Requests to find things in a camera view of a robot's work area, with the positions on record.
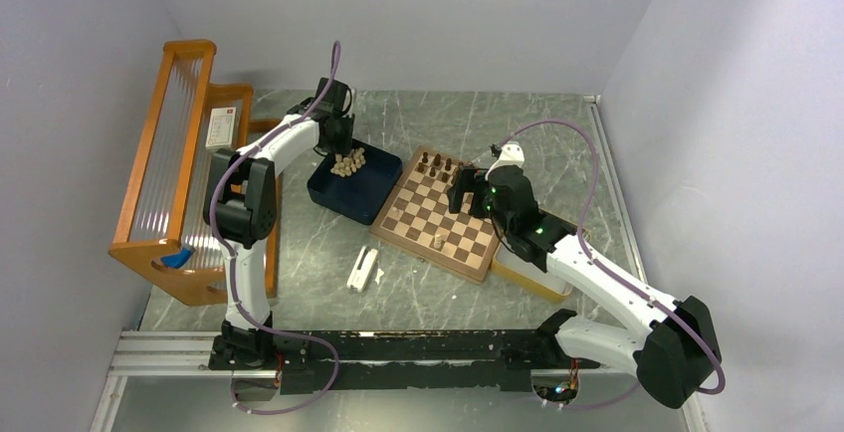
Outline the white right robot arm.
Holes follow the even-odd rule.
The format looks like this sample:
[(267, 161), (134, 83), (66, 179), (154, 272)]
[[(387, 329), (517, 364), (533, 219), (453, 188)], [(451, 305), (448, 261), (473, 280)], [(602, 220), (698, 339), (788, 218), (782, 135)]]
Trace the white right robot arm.
[[(547, 365), (586, 359), (624, 371), (657, 402), (681, 408), (695, 393), (726, 386), (722, 355), (708, 306), (694, 296), (680, 301), (615, 272), (614, 263), (587, 244), (580, 227), (541, 210), (531, 183), (516, 165), (491, 169), (461, 165), (448, 190), (459, 211), (473, 195), (470, 215), (491, 221), (520, 260), (558, 277), (592, 298), (621, 325), (595, 323), (562, 310), (538, 329), (537, 354)], [(705, 381), (714, 375), (715, 387)]]

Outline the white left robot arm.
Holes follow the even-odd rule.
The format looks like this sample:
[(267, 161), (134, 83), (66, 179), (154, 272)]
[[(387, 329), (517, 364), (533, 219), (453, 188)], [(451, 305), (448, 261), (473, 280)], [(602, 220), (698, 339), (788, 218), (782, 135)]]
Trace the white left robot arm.
[(263, 280), (268, 238), (279, 211), (278, 178), (309, 150), (350, 153), (353, 98), (353, 88), (323, 78), (315, 97), (289, 109), (258, 140), (212, 155), (203, 220), (226, 261), (227, 313), (220, 339), (250, 367), (267, 365), (276, 352)]

